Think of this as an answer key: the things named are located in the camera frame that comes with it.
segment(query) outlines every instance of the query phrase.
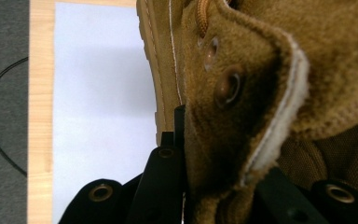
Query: seam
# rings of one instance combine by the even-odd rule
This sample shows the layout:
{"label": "seam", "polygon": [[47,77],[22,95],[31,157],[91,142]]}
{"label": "seam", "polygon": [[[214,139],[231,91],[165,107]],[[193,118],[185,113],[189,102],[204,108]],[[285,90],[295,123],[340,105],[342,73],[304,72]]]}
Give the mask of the seam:
{"label": "seam", "polygon": [[177,62],[176,62],[176,52],[175,52],[175,45],[173,42],[173,28],[172,28],[172,4],[171,4],[172,0],[170,0],[169,3],[169,10],[170,10],[170,32],[171,32],[171,43],[172,43],[172,57],[173,57],[173,66],[175,68],[175,78],[176,78],[176,90],[178,92],[178,98],[179,98],[179,103],[182,104],[182,96],[180,94],[180,89],[179,89],[179,82],[178,82],[178,68],[177,68]]}

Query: boot tongue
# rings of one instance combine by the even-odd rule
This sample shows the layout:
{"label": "boot tongue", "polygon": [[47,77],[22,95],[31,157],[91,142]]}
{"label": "boot tongue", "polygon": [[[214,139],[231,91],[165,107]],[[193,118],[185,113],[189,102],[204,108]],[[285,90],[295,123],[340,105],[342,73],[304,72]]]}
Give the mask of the boot tongue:
{"label": "boot tongue", "polygon": [[358,1],[237,1],[236,9],[291,34],[310,61],[310,97],[292,136],[322,139],[358,124]]}

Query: suede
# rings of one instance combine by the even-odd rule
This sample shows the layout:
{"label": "suede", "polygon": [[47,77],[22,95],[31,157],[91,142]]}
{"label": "suede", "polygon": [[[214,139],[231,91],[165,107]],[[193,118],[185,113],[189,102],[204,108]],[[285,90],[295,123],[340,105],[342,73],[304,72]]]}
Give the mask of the suede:
{"label": "suede", "polygon": [[[358,189],[358,1],[210,1],[200,38],[197,1],[138,0],[158,131],[186,104],[185,223],[246,222],[278,163],[305,189],[328,178]],[[233,65],[239,97],[221,106]]]}
{"label": "suede", "polygon": [[240,0],[238,10],[292,34],[310,60],[310,98],[292,136],[322,139],[358,124],[358,0]]}
{"label": "suede", "polygon": [[[240,208],[251,203],[256,183],[275,164],[307,95],[308,63],[290,35],[222,1],[211,2],[208,31],[200,40],[195,7],[193,2],[185,8],[182,21],[186,197],[191,207],[186,209],[186,222],[243,223],[249,209]],[[206,71],[204,59],[214,38],[217,51]],[[214,102],[213,90],[232,64],[243,67],[245,81],[239,101],[221,109]],[[285,97],[287,104],[282,103]],[[266,138],[270,146],[258,151]]]}

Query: tan suede boot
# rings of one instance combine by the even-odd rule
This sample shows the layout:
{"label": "tan suede boot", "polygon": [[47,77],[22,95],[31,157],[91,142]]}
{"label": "tan suede boot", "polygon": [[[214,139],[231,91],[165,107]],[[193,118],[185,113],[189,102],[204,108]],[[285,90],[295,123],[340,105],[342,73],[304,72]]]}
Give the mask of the tan suede boot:
{"label": "tan suede boot", "polygon": [[358,189],[358,1],[137,8],[158,131],[186,104],[186,223],[244,223],[283,142],[279,163],[294,183],[335,178]]}

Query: wooden surface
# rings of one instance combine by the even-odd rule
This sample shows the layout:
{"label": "wooden surface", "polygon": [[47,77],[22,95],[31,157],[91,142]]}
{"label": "wooden surface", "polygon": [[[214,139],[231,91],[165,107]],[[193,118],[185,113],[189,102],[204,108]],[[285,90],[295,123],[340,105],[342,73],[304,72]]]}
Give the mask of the wooden surface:
{"label": "wooden surface", "polygon": [[55,2],[135,7],[136,0],[31,0],[28,223],[52,222],[52,94]]}

